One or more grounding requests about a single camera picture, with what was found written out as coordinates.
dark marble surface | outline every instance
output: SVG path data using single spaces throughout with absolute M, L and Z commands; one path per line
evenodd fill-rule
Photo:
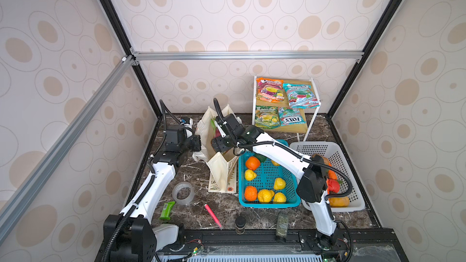
M 195 129 L 197 122 L 202 118 L 202 114 L 183 115 L 192 117 Z M 251 114 L 238 114 L 243 124 L 251 124 Z M 173 119 L 167 118 L 168 123 L 174 124 Z M 289 144 L 296 142 L 295 133 L 275 132 L 269 134 L 275 139 L 284 139 Z M 162 139 L 162 132 L 159 131 L 153 149 L 156 150 Z M 307 141 L 335 141 L 332 132 L 329 129 L 327 121 L 322 116 L 316 117 Z M 275 229 L 276 219 L 279 211 L 285 211 L 289 216 L 290 229 L 313 229 L 315 220 L 310 211 L 305 209 L 301 204 L 298 207 L 289 207 L 286 209 L 260 209 L 243 207 L 238 201 L 238 193 L 208 193 L 207 185 L 209 182 L 209 168 L 203 161 L 195 162 L 189 154 L 189 159 L 180 167 L 175 179 L 173 179 L 166 188 L 160 202 L 155 209 L 152 225 L 158 226 L 166 221 L 160 220 L 160 213 L 164 203 L 173 201 L 173 187 L 182 181 L 190 182 L 195 190 L 194 200 L 187 206 L 175 204 L 172 208 L 170 222 L 183 222 L 186 229 L 217 229 L 217 225 L 212 217 L 204 208 L 208 204 L 217 218 L 222 223 L 224 229 L 234 229 L 234 220 L 241 214 L 246 218 L 247 229 Z M 141 183 L 148 175 L 148 169 L 144 171 Z M 348 227 L 353 229 L 364 229 L 373 227 L 370 223 L 369 216 L 365 210 L 351 213 L 335 213 L 338 220 L 346 222 Z

clear tape roll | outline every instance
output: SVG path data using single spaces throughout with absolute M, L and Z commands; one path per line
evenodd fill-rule
M 184 199 L 178 199 L 177 198 L 178 197 L 178 192 L 181 189 L 184 189 L 184 188 L 189 188 L 190 189 L 188 197 L 186 197 Z M 180 182 L 177 185 L 175 185 L 175 187 L 173 188 L 172 197 L 176 201 L 176 203 L 181 204 L 181 205 L 187 205 L 188 203 L 190 203 L 194 199 L 194 189 L 192 188 L 192 185 L 189 182 L 186 182 L 186 181 Z

teal basket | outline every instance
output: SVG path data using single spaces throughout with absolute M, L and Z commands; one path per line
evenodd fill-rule
M 288 146 L 288 143 L 285 140 L 278 139 L 277 141 Z M 259 168 L 257 168 L 254 171 L 257 174 L 256 178 L 254 178 L 252 181 L 247 181 L 246 179 L 244 179 L 244 172 L 247 170 L 246 160 L 248 160 L 251 156 L 254 156 L 254 153 L 247 151 L 246 153 L 240 156 L 240 159 L 238 161 L 238 177 L 240 179 L 240 204 L 243 207 L 255 208 L 297 207 L 301 203 L 301 198 L 299 198 L 299 196 L 296 194 L 296 188 L 298 187 L 298 184 L 296 183 L 296 178 L 283 166 L 274 166 L 270 159 L 267 159 L 264 163 L 261 163 Z M 275 179 L 278 177 L 282 178 L 287 183 L 285 188 L 282 190 L 274 190 Z M 273 191 L 275 191 L 275 193 L 281 192 L 287 197 L 287 202 L 283 204 L 273 204 L 272 202 L 260 203 L 258 200 L 247 201 L 246 199 L 244 199 L 243 193 L 246 186 L 249 185 L 257 188 L 257 192 L 259 192 L 262 189 L 272 189 Z

wallpaper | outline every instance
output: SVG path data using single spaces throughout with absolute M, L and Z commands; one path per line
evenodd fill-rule
M 252 113 L 254 75 L 279 79 L 314 78 L 326 113 L 355 59 L 141 61 L 149 85 L 174 113 L 205 113 L 216 97 L 235 113 Z
M 334 122 L 411 262 L 466 251 L 466 0 L 405 0 Z
M 0 210 L 122 54 L 97 0 L 0 0 Z
M 93 262 L 154 125 L 130 67 L 3 242 L 0 262 Z
M 389 0 L 112 0 L 139 51 L 362 49 Z

red pen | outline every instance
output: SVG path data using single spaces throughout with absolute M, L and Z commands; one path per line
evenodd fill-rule
M 220 228 L 220 230 L 223 230 L 223 227 L 222 227 L 222 224 L 220 223 L 220 221 L 217 219 L 217 217 L 213 214 L 213 211 L 210 209 L 210 207 L 207 205 L 207 203 L 204 205 L 204 207 L 207 209 L 207 211 L 210 213 L 210 216 L 213 218 L 213 220 L 215 221 L 215 223 L 218 225 L 218 227 Z

